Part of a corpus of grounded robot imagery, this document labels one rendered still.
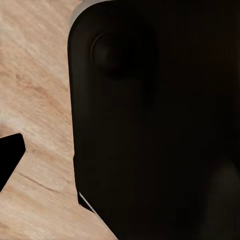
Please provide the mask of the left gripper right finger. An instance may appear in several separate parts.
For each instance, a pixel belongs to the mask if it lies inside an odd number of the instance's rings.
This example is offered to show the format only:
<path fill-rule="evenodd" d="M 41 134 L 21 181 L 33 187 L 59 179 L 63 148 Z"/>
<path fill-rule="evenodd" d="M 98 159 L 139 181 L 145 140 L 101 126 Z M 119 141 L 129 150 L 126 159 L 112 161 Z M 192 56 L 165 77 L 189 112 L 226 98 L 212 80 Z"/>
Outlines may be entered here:
<path fill-rule="evenodd" d="M 235 133 L 228 134 L 225 152 L 240 172 L 240 135 Z"/>

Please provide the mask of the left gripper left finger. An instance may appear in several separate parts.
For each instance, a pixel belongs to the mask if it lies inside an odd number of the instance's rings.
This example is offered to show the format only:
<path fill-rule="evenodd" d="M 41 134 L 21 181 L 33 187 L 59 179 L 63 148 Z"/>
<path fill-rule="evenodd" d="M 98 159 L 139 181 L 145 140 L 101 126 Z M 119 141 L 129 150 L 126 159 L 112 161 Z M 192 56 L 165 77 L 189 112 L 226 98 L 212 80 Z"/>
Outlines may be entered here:
<path fill-rule="evenodd" d="M 21 133 L 0 138 L 0 192 L 25 153 Z"/>

